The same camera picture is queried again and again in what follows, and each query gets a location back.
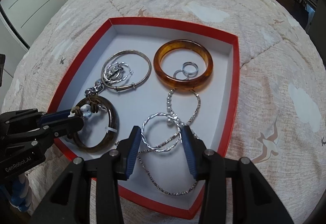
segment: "silver bangle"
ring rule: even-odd
[[[137,83],[131,83],[131,84],[126,85],[126,86],[110,86],[105,81],[105,78],[104,78],[104,71],[107,68],[107,64],[111,60],[115,59],[116,57],[118,57],[120,55],[123,55],[123,54],[129,54],[129,53],[139,55],[139,56],[141,56],[142,58],[144,58],[146,60],[146,62],[148,63],[148,72],[147,72],[147,74],[145,75],[145,77],[141,81],[139,81]],[[102,71],[101,71],[101,81],[105,85],[105,87],[107,87],[109,89],[114,89],[115,91],[126,90],[126,89],[131,89],[131,88],[135,89],[138,86],[142,85],[149,78],[149,75],[151,74],[151,71],[152,71],[152,64],[151,64],[151,61],[149,60],[149,58],[146,55],[144,55],[142,52],[139,52],[137,50],[124,50],[124,51],[120,51],[118,53],[115,53],[108,60],[105,61],[104,65],[102,67]]]

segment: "amber bangle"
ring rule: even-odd
[[[114,130],[118,130],[118,125],[119,125],[118,114],[117,114],[114,106],[112,105],[112,103],[109,100],[107,100],[106,98],[104,98],[102,96],[98,96],[98,95],[92,95],[92,96],[90,95],[90,96],[87,96],[86,98],[82,99],[80,102],[78,102],[76,107],[80,108],[84,104],[90,104],[90,102],[93,102],[95,104],[100,104],[103,107],[105,107],[105,109],[107,110],[108,115],[109,115],[108,127],[112,128]],[[111,142],[113,142],[113,139],[115,138],[116,135],[117,135],[117,132],[109,130],[105,134],[105,136],[101,140],[101,142],[94,147],[87,147],[86,145],[84,145],[84,143],[80,140],[78,133],[71,134],[71,137],[74,140],[75,144],[79,148],[84,149],[88,152],[97,152],[97,151],[100,151],[101,149],[103,149],[104,147],[107,147]]]
[[[167,53],[176,49],[188,49],[198,53],[205,61],[206,64],[205,72],[200,76],[198,76],[197,78],[189,79],[189,80],[178,80],[164,73],[160,65],[162,59]],[[211,58],[211,54],[201,44],[189,40],[174,40],[162,45],[157,50],[154,56],[153,65],[154,65],[154,70],[157,76],[159,77],[159,79],[164,84],[176,89],[185,89],[185,90],[195,89],[203,85],[204,82],[208,80],[208,78],[213,72],[213,59]]]

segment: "blue gripper pad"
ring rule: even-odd
[[[196,179],[197,178],[196,156],[190,137],[194,138],[190,127],[188,125],[185,125],[181,130],[182,145],[185,151],[185,157],[187,159],[189,172]]]
[[[68,118],[69,114],[70,114],[70,110],[64,110],[52,114],[46,114],[40,118],[40,125],[53,122],[56,120],[60,120],[60,119],[66,119]]]
[[[127,179],[132,174],[132,172],[134,170],[135,163],[136,163],[139,144],[141,142],[141,129],[140,129],[140,127],[134,126],[128,140],[131,140],[131,142],[129,142],[129,144],[130,144],[129,149],[130,150],[129,150],[129,153],[128,153],[128,156],[127,156],[127,165],[126,165],[125,172],[124,172]]]

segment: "jewelry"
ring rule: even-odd
[[[71,116],[83,116],[86,119],[90,118],[93,113],[97,113],[99,110],[104,110],[109,115],[109,123],[106,127],[107,133],[105,134],[102,141],[94,147],[87,147],[84,143],[80,140],[78,133],[72,133],[69,135],[68,138],[72,138],[75,144],[88,152],[97,152],[102,148],[109,145],[113,139],[115,138],[118,132],[118,115],[115,111],[114,106],[110,101],[106,98],[98,96],[98,95],[91,95],[87,96],[86,98],[82,99],[80,102],[77,103],[75,107],[71,109],[70,115]]]
[[[149,117],[144,121],[144,123],[143,123],[142,129],[141,129],[141,133],[142,133],[141,135],[142,135],[142,138],[144,137],[144,136],[143,136],[143,129],[144,129],[144,126],[146,125],[146,123],[147,123],[150,119],[154,118],[155,116],[167,116],[167,117],[169,117],[169,115],[168,115],[168,114],[165,114],[165,113],[156,113],[156,114],[154,114],[154,115],[150,115],[150,116],[149,116]],[[160,149],[161,147],[163,147],[163,146],[165,146],[166,144],[168,144],[169,142],[171,142],[173,139],[175,139],[175,138],[179,135],[179,138],[177,139],[176,143],[175,143],[174,145],[172,145],[172,146],[166,148],[166,149],[168,149],[168,150],[166,150],[166,151],[171,150],[173,147],[175,147],[175,145],[177,144],[177,142],[178,142],[178,141],[180,140],[180,138],[181,138],[180,127],[179,127],[178,125],[177,125],[177,127],[178,127],[178,133],[175,133],[173,136],[171,136],[170,138],[168,138],[168,139],[167,139],[166,141],[164,141],[163,143],[157,145],[156,147],[151,147],[151,148],[149,148],[149,149],[147,149],[147,150],[139,151],[139,152],[138,152],[138,155],[137,155],[137,158],[138,158],[138,160],[139,160],[141,166],[142,166],[143,169],[146,171],[147,176],[149,177],[149,179],[151,180],[151,182],[156,186],[156,188],[157,188],[158,190],[160,190],[161,192],[163,192],[163,193],[166,194],[166,195],[171,195],[171,196],[181,196],[181,195],[185,195],[185,194],[189,193],[191,190],[193,190],[193,189],[196,187],[198,181],[195,181],[195,182],[193,183],[193,185],[192,185],[188,190],[186,190],[186,191],[183,191],[183,192],[177,192],[177,193],[168,192],[168,191],[164,190],[163,188],[161,188],[161,187],[158,185],[158,183],[156,183],[156,181],[153,179],[151,173],[150,173],[149,170],[146,168],[144,162],[143,162],[142,159],[140,158],[140,154],[143,154],[143,153],[149,153],[149,152],[152,152],[152,151],[156,151],[157,149]],[[193,133],[194,137],[195,137],[196,139],[198,139],[198,136],[197,136],[193,131],[192,131],[192,133]]]
[[[115,62],[110,65],[108,65],[108,63],[110,61],[114,60],[116,57],[119,57],[124,54],[129,54],[129,53],[136,54],[136,55],[139,55],[142,58],[144,58],[146,60],[146,62],[148,63],[148,72],[146,73],[145,77],[137,83],[131,83],[131,84],[125,85],[125,86],[112,86],[113,84],[117,84],[121,81],[125,81],[128,78],[128,76],[133,74],[133,72],[132,72],[130,66],[128,64],[126,64],[125,62]],[[124,73],[123,67],[128,69],[128,74],[126,76],[123,76],[123,73]],[[107,87],[109,89],[114,89],[115,91],[126,90],[126,89],[130,89],[130,88],[135,89],[136,87],[142,85],[149,78],[151,71],[152,71],[151,62],[150,62],[149,58],[146,55],[144,55],[143,53],[141,53],[137,50],[120,51],[118,53],[115,53],[108,60],[105,61],[104,65],[102,67],[102,71],[101,71],[101,78],[98,79],[97,81],[95,81],[94,87],[86,89],[85,96],[87,97],[88,95],[97,95],[100,92],[102,92],[105,87]]]
[[[160,147],[152,147],[150,144],[147,143],[147,140],[146,140],[146,138],[145,138],[145,136],[144,136],[145,125],[147,124],[147,122],[148,122],[150,119],[152,119],[152,118],[154,118],[154,117],[156,117],[156,116],[166,116],[166,117],[168,117],[168,118],[172,118],[172,119],[174,120],[175,125],[176,125],[177,128],[178,128],[178,133],[174,134],[174,136],[175,136],[175,135],[179,135],[179,137],[178,137],[177,141],[176,141],[173,145],[171,145],[170,147],[166,147],[166,148],[164,148],[164,149],[161,149]],[[149,116],[149,117],[148,117],[148,118],[143,122],[142,127],[141,127],[141,139],[142,139],[142,141],[144,142],[144,144],[146,145],[146,147],[148,147],[150,150],[155,151],[155,152],[167,152],[167,151],[170,151],[172,148],[174,148],[174,147],[177,145],[177,143],[181,140],[181,128],[180,128],[180,125],[176,122],[176,120],[175,120],[171,115],[169,115],[169,114],[165,114],[165,113],[156,113],[156,114],[150,115],[150,116]],[[169,143],[170,141],[166,140],[166,141],[164,142],[164,143],[165,143],[164,145],[166,145],[166,144]]]
[[[144,58],[146,60],[146,62],[148,63],[148,72],[146,73],[145,77],[137,82],[137,83],[131,83],[129,85],[126,85],[126,86],[120,86],[120,87],[117,87],[117,86],[111,86],[110,85],[110,82],[107,82],[104,78],[104,73],[105,73],[105,70],[107,68],[109,68],[111,65],[109,65],[107,67],[107,64],[112,61],[113,59],[115,59],[116,57],[118,56],[121,56],[123,54],[129,54],[129,53],[132,53],[132,54],[136,54],[136,55],[139,55],[141,56],[142,58]],[[124,51],[120,51],[118,53],[115,53],[114,55],[112,55],[108,60],[105,61],[103,67],[102,67],[102,71],[101,71],[101,81],[103,82],[103,84],[105,85],[105,87],[109,88],[109,89],[114,89],[115,91],[120,91],[120,90],[126,90],[126,89],[130,89],[130,88],[136,88],[140,85],[142,85],[148,78],[149,78],[149,75],[151,74],[151,71],[152,71],[152,65],[151,65],[151,61],[149,60],[149,58],[144,55],[143,53],[137,51],[137,50],[124,50]]]
[[[195,71],[193,72],[188,72],[187,70],[185,70],[186,66],[194,66],[195,67]],[[198,74],[198,66],[196,63],[194,62],[185,62],[182,64],[181,70],[183,71],[183,73],[187,76],[196,76]]]
[[[123,76],[123,67],[125,66],[129,70],[129,74]],[[128,76],[132,75],[131,68],[125,62],[115,62],[105,68],[103,72],[104,83],[115,84],[121,81],[125,81]]]
[[[173,78],[174,79],[178,79],[177,78],[177,74],[180,73],[180,72],[182,72],[186,76],[186,78],[185,79],[182,79],[182,80],[188,80],[189,79],[189,75],[186,75],[185,72],[182,69],[178,69],[176,72],[174,72],[173,73]]]
[[[160,66],[160,63],[161,63],[163,57],[167,53],[171,52],[172,50],[177,50],[177,49],[188,49],[188,50],[192,50],[192,51],[198,53],[205,61],[205,64],[206,64],[205,72],[203,74],[201,74],[200,76],[198,76],[197,78],[188,79],[188,80],[187,79],[186,80],[178,80],[178,79],[175,79],[171,76],[168,76],[166,73],[164,73],[164,71],[162,70],[162,68]],[[189,40],[174,40],[174,41],[170,41],[170,42],[162,45],[157,50],[157,52],[154,56],[153,65],[154,65],[154,70],[155,70],[158,78],[164,84],[166,84],[168,86],[172,86],[177,89],[190,90],[190,89],[199,87],[202,84],[204,84],[204,82],[206,80],[208,80],[208,78],[210,77],[210,75],[213,72],[213,59],[211,58],[211,55],[208,52],[208,50],[205,47],[203,47],[202,45],[200,45],[196,42],[193,42],[193,41],[189,41]]]
[[[188,122],[183,123],[180,120],[180,118],[178,118],[177,114],[172,110],[171,101],[172,101],[172,95],[174,94],[174,91],[175,91],[175,89],[170,90],[170,92],[166,98],[167,112],[172,116],[172,118],[167,118],[167,120],[166,120],[167,125],[169,125],[169,126],[173,125],[174,122],[178,123],[181,127],[183,127],[184,125],[190,125],[193,122],[193,120],[195,119],[195,117],[197,116],[200,106],[201,106],[199,94],[197,92],[195,92],[194,90],[190,90],[193,94],[195,94],[195,96],[197,98],[197,107],[196,107],[193,115],[188,120]]]

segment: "bedspread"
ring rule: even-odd
[[[120,16],[190,21],[238,36],[240,90],[226,157],[252,159],[294,222],[303,223],[326,188],[326,75],[309,36],[275,0],[68,0],[19,63],[2,111],[47,111],[79,50],[108,18]],[[68,164],[55,146],[46,158],[27,172],[30,213]],[[94,203],[95,182],[91,223]],[[179,220],[125,199],[121,204],[125,223],[198,221],[198,214]],[[231,223],[230,200],[227,217]]]

